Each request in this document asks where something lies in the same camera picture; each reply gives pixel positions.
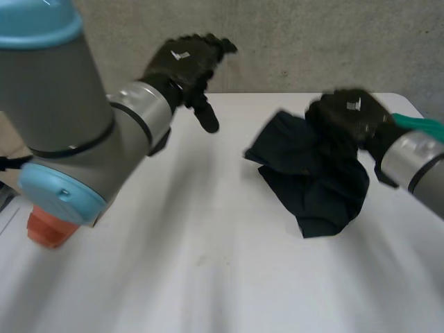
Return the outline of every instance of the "white tabletop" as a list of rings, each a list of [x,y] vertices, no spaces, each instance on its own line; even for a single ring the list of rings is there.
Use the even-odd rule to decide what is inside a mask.
[[[444,222],[380,185],[367,154],[361,214],[317,239],[242,158],[278,108],[302,115],[315,96],[210,94],[217,135],[177,111],[167,149],[58,250],[26,237],[31,205],[15,199],[0,219],[15,214],[0,236],[0,332],[444,332]]]

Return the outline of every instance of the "crumpled fabric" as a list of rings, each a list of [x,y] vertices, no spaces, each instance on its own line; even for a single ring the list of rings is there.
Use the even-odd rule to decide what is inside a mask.
[[[245,152],[292,213],[304,238],[338,234],[361,211],[369,179],[347,137],[317,133],[300,117],[279,111]]]

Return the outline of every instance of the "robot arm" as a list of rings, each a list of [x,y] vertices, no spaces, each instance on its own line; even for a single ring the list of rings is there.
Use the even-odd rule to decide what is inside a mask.
[[[324,133],[345,135],[367,150],[380,182],[401,186],[444,219],[444,144],[397,126],[385,108],[361,89],[324,94],[305,117]]]
[[[385,152],[381,170],[444,219],[444,145],[419,131],[399,137]]]
[[[165,147],[179,105],[219,129],[204,91],[235,51],[213,35],[169,40],[108,101],[70,1],[0,2],[0,110],[34,156],[22,191],[60,219],[94,220],[144,157]]]

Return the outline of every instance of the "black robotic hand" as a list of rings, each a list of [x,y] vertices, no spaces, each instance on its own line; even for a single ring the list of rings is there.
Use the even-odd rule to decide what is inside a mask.
[[[219,122],[204,92],[224,55],[236,51],[236,46],[229,40],[220,40],[213,34],[168,40],[139,80],[159,90],[173,112],[182,104],[193,108],[201,126],[207,132],[215,133],[219,130]]]
[[[361,148],[381,123],[394,123],[389,112],[362,89],[337,90],[322,95],[305,114],[306,120],[327,132],[342,131]]]
[[[375,159],[378,180],[397,187],[382,173],[381,161],[393,142],[409,130],[397,126],[390,113],[368,92],[343,89],[324,94],[309,106],[305,119],[332,140],[352,142],[367,150]]]

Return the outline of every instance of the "gray wall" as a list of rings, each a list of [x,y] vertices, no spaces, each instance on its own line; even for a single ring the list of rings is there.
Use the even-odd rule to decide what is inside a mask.
[[[444,120],[444,0],[76,0],[107,91],[168,37],[223,35],[240,53],[211,92],[359,85]]]

